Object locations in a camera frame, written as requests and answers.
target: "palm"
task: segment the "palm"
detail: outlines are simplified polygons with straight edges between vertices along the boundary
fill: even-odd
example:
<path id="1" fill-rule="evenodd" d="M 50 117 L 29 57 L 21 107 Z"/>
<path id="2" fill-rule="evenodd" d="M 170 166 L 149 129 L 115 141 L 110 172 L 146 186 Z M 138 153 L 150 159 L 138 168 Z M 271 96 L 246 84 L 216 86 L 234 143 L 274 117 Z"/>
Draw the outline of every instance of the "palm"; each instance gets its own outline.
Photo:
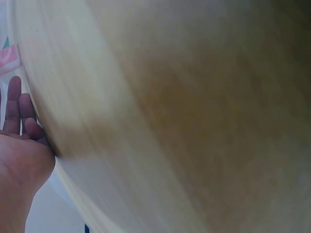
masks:
<path id="1" fill-rule="evenodd" d="M 21 94 L 19 77 L 13 77 L 9 83 L 0 151 L 0 167 L 34 189 L 45 182 L 55 164 L 44 131 L 36 121 L 31 98 Z"/>

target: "curved edge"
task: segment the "curved edge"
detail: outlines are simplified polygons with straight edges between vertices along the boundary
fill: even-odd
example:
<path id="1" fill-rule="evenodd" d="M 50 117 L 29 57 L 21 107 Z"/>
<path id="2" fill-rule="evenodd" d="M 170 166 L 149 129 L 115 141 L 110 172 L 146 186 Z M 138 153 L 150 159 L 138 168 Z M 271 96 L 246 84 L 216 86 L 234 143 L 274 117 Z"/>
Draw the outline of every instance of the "curved edge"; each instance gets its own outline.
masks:
<path id="1" fill-rule="evenodd" d="M 92 231 L 96 233 L 125 233 L 74 184 L 58 161 L 56 161 L 55 172 L 81 217 L 88 226 L 92 227 Z"/>

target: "wood grain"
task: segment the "wood grain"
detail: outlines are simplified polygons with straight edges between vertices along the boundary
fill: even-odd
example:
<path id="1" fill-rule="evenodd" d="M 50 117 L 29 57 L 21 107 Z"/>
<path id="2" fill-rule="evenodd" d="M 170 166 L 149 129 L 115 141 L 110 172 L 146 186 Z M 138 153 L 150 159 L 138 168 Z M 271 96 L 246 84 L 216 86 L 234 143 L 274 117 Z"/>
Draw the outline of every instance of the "wood grain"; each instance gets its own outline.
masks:
<path id="1" fill-rule="evenodd" d="M 11 0 L 9 11 L 91 228 L 310 232 L 306 1 Z"/>

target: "light wood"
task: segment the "light wood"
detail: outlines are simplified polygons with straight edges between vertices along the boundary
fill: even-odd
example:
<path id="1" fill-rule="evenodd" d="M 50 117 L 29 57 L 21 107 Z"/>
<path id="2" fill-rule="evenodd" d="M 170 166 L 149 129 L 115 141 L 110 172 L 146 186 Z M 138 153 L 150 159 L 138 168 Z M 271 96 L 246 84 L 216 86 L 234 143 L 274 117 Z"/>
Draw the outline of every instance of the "light wood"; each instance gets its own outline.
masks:
<path id="1" fill-rule="evenodd" d="M 96 232 L 311 231 L 304 1 L 11 0 L 9 12 L 59 172 Z"/>

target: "pink object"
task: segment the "pink object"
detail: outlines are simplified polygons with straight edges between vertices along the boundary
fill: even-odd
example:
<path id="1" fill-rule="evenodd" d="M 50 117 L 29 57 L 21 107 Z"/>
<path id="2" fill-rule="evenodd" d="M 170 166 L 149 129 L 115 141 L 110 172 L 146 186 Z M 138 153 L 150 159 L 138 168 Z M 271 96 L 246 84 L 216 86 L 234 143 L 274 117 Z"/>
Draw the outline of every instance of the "pink object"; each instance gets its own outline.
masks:
<path id="1" fill-rule="evenodd" d="M 0 51 L 0 76 L 20 67 L 20 58 L 16 45 Z"/>

